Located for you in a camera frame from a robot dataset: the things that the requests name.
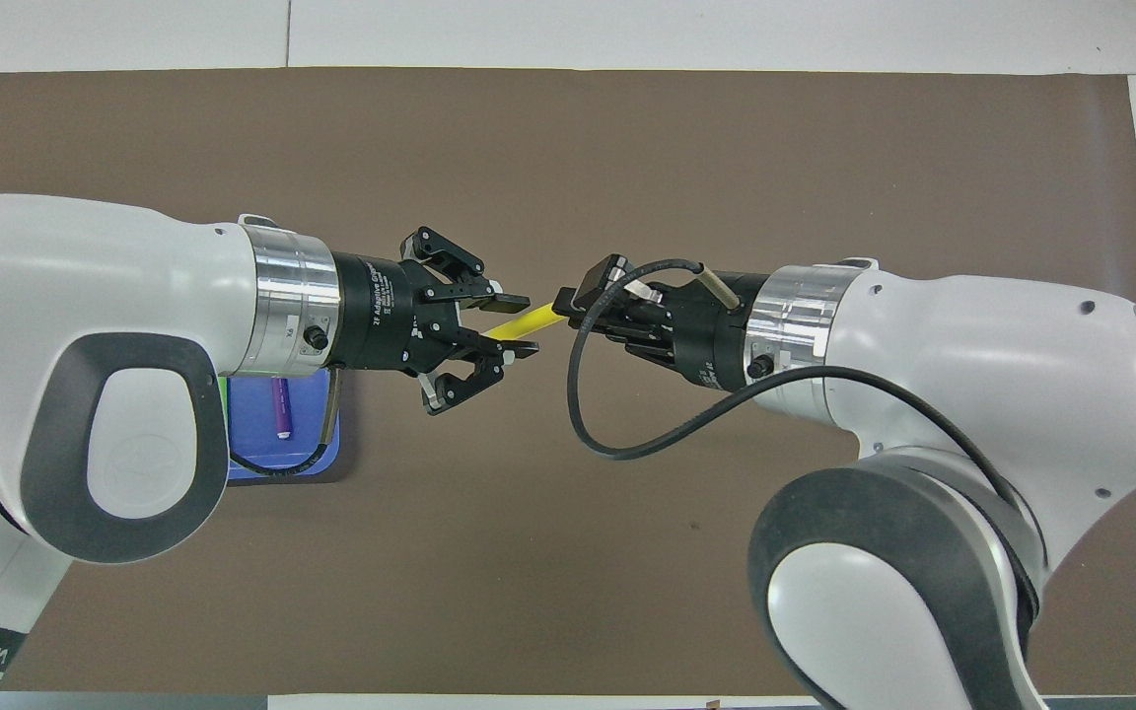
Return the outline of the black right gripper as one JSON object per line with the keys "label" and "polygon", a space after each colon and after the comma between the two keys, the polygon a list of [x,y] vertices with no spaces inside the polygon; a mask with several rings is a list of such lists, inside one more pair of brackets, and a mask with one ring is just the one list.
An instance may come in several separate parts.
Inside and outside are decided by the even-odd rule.
{"label": "black right gripper", "polygon": [[[573,321],[573,327],[580,326],[605,289],[636,268],[625,256],[609,254],[587,272],[580,286],[560,289],[554,314]],[[727,310],[698,279],[673,289],[667,296],[643,279],[632,279],[599,315],[591,333],[621,343],[627,354],[649,364],[673,367],[696,386],[738,391],[746,383],[743,352],[747,316],[769,277],[735,272],[720,275],[740,296],[740,309]]]}

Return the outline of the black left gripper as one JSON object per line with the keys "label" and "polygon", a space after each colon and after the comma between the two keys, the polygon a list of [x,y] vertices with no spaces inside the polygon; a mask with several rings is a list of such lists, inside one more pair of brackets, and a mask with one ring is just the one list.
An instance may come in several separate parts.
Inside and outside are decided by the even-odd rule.
{"label": "black left gripper", "polygon": [[[506,292],[487,278],[478,256],[431,228],[415,229],[402,243],[402,256],[395,262],[332,253],[341,287],[339,325],[329,342],[333,368],[418,374],[424,408],[438,415],[495,386],[506,367],[538,352],[536,342],[454,328],[460,321],[456,304],[500,314],[531,306],[529,296]],[[438,373],[446,360],[471,364],[471,373],[463,379]]]}

